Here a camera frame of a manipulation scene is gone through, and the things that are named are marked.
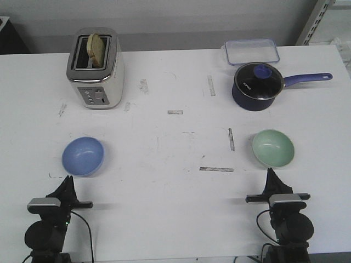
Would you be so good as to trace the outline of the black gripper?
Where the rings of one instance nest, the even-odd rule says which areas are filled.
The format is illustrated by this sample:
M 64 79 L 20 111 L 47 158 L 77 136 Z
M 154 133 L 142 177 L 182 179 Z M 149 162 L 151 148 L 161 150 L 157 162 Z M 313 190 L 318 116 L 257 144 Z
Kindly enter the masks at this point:
M 63 182 L 59 185 L 57 190 L 51 194 L 46 195 L 46 198 L 50 198 L 59 201 L 60 204 L 48 208 L 46 212 L 47 216 L 69 216 L 75 209 L 91 209 L 93 208 L 93 202 L 86 201 L 81 202 L 78 200 L 75 192 L 75 184 L 72 176 L 66 176 Z
M 265 191 L 290 191 L 291 187 L 282 182 L 272 168 L 267 169 L 267 178 L 265 183 Z M 261 193 L 257 195 L 247 195 L 246 203 L 268 203 L 268 204 L 284 204 L 284 203 L 300 203 L 311 198 L 308 193 Z

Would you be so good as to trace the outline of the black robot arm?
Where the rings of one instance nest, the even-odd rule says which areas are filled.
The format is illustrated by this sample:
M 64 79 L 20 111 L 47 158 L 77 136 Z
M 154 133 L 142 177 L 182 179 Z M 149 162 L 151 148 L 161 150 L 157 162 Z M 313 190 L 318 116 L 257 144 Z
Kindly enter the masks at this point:
M 41 198 L 33 198 L 27 205 L 31 214 L 38 214 L 25 232 L 24 241 L 32 251 L 32 262 L 71 262 L 69 253 L 63 252 L 64 241 L 71 215 L 78 216 L 88 225 L 86 219 L 74 212 L 75 209 L 91 209 L 92 202 L 80 202 L 76 196 L 72 176 L 66 176 L 60 186 Z
M 259 217 L 268 212 L 270 224 L 275 232 L 273 239 L 264 235 L 275 244 L 266 243 L 262 246 L 260 262 L 310 262 L 307 252 L 308 240 L 313 236 L 314 227 L 311 220 L 300 213 L 307 207 L 308 193 L 294 193 L 292 187 L 284 184 L 273 168 L 267 169 L 264 190 L 259 195 L 247 195 L 247 203 L 265 202 L 269 209 L 260 212 Z

